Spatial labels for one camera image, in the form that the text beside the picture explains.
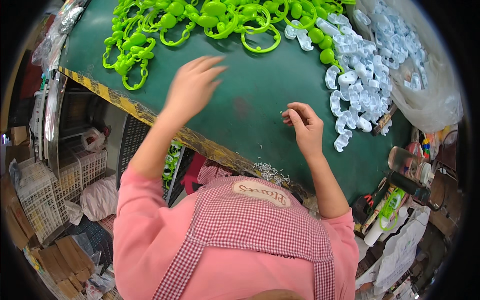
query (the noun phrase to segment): apron patch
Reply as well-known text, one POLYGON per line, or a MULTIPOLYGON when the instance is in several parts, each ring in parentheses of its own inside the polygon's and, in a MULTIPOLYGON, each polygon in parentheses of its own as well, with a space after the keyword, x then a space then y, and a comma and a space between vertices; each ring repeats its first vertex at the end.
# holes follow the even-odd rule
POLYGON ((278 207, 290 207, 290 198, 285 192, 268 187, 255 181, 240 181, 236 182, 233 191, 237 194, 246 195, 249 197, 270 201, 278 207))

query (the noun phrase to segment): yellow and black hazard tape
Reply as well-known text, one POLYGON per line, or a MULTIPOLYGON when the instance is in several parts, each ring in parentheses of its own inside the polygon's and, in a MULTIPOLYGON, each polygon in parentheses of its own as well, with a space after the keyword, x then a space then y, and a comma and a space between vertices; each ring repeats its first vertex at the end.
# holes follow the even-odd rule
MULTIPOLYGON (((59 67, 58 70, 67 75, 69 78, 72 78, 79 84, 83 85, 90 91, 99 95, 106 101, 131 114, 143 123, 150 126, 153 125, 156 114, 142 104, 122 96, 109 87, 78 74, 77 72, 63 67, 59 67)), ((251 161, 235 152, 228 150, 224 146, 205 138, 201 134, 187 127, 182 127, 180 131, 177 132, 174 139, 181 142, 188 148, 195 150, 206 158, 211 159, 223 166, 232 168, 241 175, 246 175, 249 173, 261 177, 260 172, 253 169, 253 163, 251 161)), ((284 187, 292 192, 297 192, 303 198, 304 206, 311 210, 318 211, 316 198, 311 193, 306 192, 300 185, 291 182, 290 185, 284 184, 284 187)))

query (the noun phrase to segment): pink sweatshirt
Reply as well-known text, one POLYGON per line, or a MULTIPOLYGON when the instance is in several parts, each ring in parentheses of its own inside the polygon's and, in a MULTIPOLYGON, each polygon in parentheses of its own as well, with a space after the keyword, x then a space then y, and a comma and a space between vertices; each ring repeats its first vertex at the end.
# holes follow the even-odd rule
MULTIPOLYGON (((197 193, 169 209, 161 180, 128 168, 121 181, 114 223, 113 264, 117 288, 126 299, 150 300, 180 248, 197 193)), ((359 257, 351 210, 323 219, 335 264, 335 299, 354 299, 359 257)), ((206 247, 182 299, 243 299, 270 289, 290 289, 313 299, 313 264, 268 253, 206 247)))

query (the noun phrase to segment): woman's right hand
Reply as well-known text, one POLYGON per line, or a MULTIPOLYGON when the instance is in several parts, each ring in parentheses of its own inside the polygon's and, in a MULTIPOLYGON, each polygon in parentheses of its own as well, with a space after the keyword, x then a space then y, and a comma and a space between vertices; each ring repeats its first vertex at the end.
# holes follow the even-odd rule
POLYGON ((282 113, 283 122, 295 128, 297 144, 307 162, 322 156, 322 135, 324 122, 315 114, 310 105, 300 102, 287 104, 282 113))
POLYGON ((214 67, 224 57, 202 56, 180 67, 170 84, 163 111, 183 126, 210 101, 221 80, 215 78, 227 67, 214 67))

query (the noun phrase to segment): green workbench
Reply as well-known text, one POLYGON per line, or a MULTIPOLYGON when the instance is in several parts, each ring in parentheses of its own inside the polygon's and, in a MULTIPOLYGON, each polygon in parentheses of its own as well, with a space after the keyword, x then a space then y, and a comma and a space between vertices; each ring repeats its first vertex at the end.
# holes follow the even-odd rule
MULTIPOLYGON (((409 142, 411 125, 397 111, 387 136, 374 137, 356 129, 344 151, 337 152, 333 147, 338 137, 336 117, 330 110, 330 91, 324 81, 328 66, 321 64, 317 46, 313 51, 305 52, 297 40, 286 39, 283 21, 275 24, 282 36, 280 45, 265 54, 246 50, 240 34, 215 40, 205 36, 200 26, 176 48, 163 45, 159 32, 146 34, 156 38, 155 57, 149 60, 145 85, 139 90, 128 91, 123 87, 120 75, 102 66, 103 41, 112 34, 112 12, 117 4, 116 0, 91 1, 68 38, 60 66, 103 84, 157 114, 163 107, 178 67, 202 55, 226 56, 222 64, 229 69, 220 75, 223 83, 207 107, 186 127, 252 162, 266 162, 284 169, 285 176, 289 174, 308 191, 314 190, 310 172, 297 147, 293 128, 285 125, 280 116, 280 111, 285 110, 289 102, 310 104, 324 121, 324 154, 350 203, 359 194, 376 188, 384 176, 382 171, 388 169, 390 149, 395 145, 404 147, 409 142)), ((186 21, 170 29, 167 40, 177 40, 185 24, 186 21)), ((262 48, 274 41, 269 32, 248 38, 262 48)), ((115 62, 118 53, 116 48, 112 50, 109 63, 115 62)), ((139 64, 129 72, 130 86, 140 80, 139 64)), ((348 102, 341 102, 347 109, 348 102)))

